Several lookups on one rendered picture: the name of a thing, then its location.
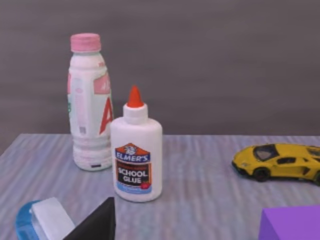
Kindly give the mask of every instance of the car hood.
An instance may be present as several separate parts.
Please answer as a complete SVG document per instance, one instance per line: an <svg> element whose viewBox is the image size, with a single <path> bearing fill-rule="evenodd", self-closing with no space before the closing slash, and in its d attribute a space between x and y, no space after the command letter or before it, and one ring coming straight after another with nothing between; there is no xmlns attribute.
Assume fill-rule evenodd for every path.
<svg viewBox="0 0 320 240"><path fill-rule="evenodd" d="M254 156L254 147L249 146L244 148L243 150L236 153L234 156L233 162L237 165L242 163L250 164L252 162L256 162L256 158Z"/></svg>

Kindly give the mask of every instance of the white plastic bottle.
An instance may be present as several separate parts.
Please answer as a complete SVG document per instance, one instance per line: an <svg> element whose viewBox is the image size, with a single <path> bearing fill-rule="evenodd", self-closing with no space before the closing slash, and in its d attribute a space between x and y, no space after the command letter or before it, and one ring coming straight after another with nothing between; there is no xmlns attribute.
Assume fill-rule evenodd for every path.
<svg viewBox="0 0 320 240"><path fill-rule="evenodd" d="M71 36L67 98L75 164L87 171L111 166L110 124L113 119L110 79L100 54L100 36Z"/></svg>
<svg viewBox="0 0 320 240"><path fill-rule="evenodd" d="M148 118L148 106L133 86L123 117L111 123L113 184L115 192L131 202L147 202L162 192L160 123Z"/></svg>

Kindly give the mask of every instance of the gray tabletop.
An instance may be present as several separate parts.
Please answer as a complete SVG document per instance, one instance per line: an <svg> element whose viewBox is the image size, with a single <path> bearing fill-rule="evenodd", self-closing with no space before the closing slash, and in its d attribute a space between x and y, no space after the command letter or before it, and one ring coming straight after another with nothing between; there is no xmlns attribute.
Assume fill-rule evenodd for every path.
<svg viewBox="0 0 320 240"><path fill-rule="evenodd" d="M0 157L0 239L17 239L15 216L29 201L57 197L77 225L115 196L116 240L257 240L262 208L320 204L320 187L309 182L258 183L230 167L245 146L272 142L320 138L165 136L163 194L131 203L115 196L111 169L75 166L70 135L21 134Z"/></svg>

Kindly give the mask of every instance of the yellow toy car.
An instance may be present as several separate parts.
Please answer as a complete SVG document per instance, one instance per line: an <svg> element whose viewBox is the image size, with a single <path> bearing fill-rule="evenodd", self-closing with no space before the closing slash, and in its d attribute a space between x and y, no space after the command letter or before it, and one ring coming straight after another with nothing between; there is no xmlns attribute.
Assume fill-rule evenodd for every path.
<svg viewBox="0 0 320 240"><path fill-rule="evenodd" d="M265 182L271 177L312 180L320 186L320 147L289 143L249 146L232 161L243 176Z"/></svg>

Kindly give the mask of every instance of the purple box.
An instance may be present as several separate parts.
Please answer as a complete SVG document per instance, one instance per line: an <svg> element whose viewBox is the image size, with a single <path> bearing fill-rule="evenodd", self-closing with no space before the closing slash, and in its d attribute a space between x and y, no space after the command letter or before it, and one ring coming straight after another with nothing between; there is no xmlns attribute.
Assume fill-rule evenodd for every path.
<svg viewBox="0 0 320 240"><path fill-rule="evenodd" d="M320 240L320 205L264 208L258 240Z"/></svg>

